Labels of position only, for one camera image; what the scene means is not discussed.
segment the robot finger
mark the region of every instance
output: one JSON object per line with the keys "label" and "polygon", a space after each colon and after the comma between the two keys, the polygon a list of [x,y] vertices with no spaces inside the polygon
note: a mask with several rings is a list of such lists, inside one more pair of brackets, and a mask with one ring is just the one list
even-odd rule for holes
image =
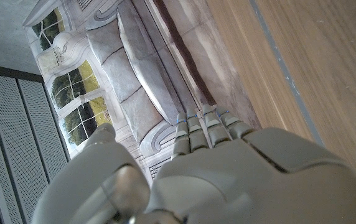
{"label": "robot finger", "polygon": [[217,147],[223,144],[223,142],[230,141],[225,127],[221,124],[217,114],[210,105],[203,105],[203,117],[212,147]]}
{"label": "robot finger", "polygon": [[187,121],[189,128],[190,151],[194,152],[201,148],[208,149],[208,142],[204,136],[202,126],[194,109],[187,111]]}
{"label": "robot finger", "polygon": [[232,115],[229,110],[226,110],[223,107],[218,107],[215,111],[220,117],[222,124],[229,131],[232,139],[241,139],[246,134],[255,131],[250,125]]}
{"label": "robot finger", "polygon": [[177,131],[176,140],[174,141],[174,149],[171,159],[177,156],[184,156],[190,153],[189,130],[186,120],[186,114],[181,112],[177,116]]}

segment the robotic hand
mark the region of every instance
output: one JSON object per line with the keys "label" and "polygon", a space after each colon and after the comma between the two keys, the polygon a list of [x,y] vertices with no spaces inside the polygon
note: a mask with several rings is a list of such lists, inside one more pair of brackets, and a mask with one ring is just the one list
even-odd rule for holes
{"label": "robotic hand", "polygon": [[229,111],[177,118],[172,160],[149,189],[101,125],[40,198],[33,223],[356,223],[356,175],[287,131],[255,131]]}

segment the blue stripe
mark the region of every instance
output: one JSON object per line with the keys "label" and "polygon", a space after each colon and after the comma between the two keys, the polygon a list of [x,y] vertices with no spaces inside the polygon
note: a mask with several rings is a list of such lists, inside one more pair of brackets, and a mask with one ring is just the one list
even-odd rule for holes
{"label": "blue stripe", "polygon": [[305,121],[306,121],[306,123],[308,125],[309,130],[312,133],[312,136],[314,137],[315,142],[318,145],[324,147],[323,140],[322,140],[321,136],[319,135],[319,133],[318,133],[316,127],[315,127],[315,124],[312,121],[311,116],[308,113],[308,110],[307,110],[307,108],[306,108],[306,106],[305,106],[305,104],[304,104],[304,102],[303,102],[303,100],[302,100],[302,98],[300,96],[300,92],[296,88],[296,84],[295,84],[295,82],[294,82],[294,80],[293,80],[293,78],[292,78],[292,76],[291,76],[291,74],[290,74],[290,72],[289,72],[284,60],[283,60],[283,58],[282,58],[282,55],[281,55],[281,53],[280,53],[280,51],[278,49],[278,46],[276,45],[276,42],[274,41],[274,39],[272,37],[271,32],[268,29],[268,26],[266,25],[264,17],[261,14],[261,11],[257,6],[256,0],[250,0],[250,4],[253,7],[253,10],[254,10],[257,18],[258,18],[258,21],[260,22],[260,25],[261,25],[261,27],[262,27],[262,29],[264,31],[264,34],[265,34],[265,36],[266,36],[266,38],[267,38],[267,40],[269,42],[269,45],[271,46],[272,51],[273,51],[273,53],[274,53],[274,55],[276,57],[276,60],[278,61],[278,64],[279,64],[279,66],[280,66],[280,68],[281,68],[281,70],[283,72],[284,78],[286,79],[288,85],[290,86],[291,92],[293,93],[293,96],[296,99],[298,107],[299,107],[299,109],[300,109],[300,111],[301,111],[301,113],[302,113],[302,115],[303,115],[303,117],[304,117],[304,119],[305,119]]}

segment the wooden table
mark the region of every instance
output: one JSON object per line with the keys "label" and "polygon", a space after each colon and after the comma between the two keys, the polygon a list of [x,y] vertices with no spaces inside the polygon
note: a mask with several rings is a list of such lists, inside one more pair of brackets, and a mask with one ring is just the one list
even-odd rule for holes
{"label": "wooden table", "polygon": [[356,172],[356,1],[207,4],[262,127],[323,143]]}

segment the ceiling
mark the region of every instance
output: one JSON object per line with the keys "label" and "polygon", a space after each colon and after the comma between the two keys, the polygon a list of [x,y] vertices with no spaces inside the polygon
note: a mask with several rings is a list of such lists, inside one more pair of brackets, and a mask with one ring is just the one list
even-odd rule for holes
{"label": "ceiling", "polygon": [[0,67],[40,74],[23,30],[38,0],[0,0]]}

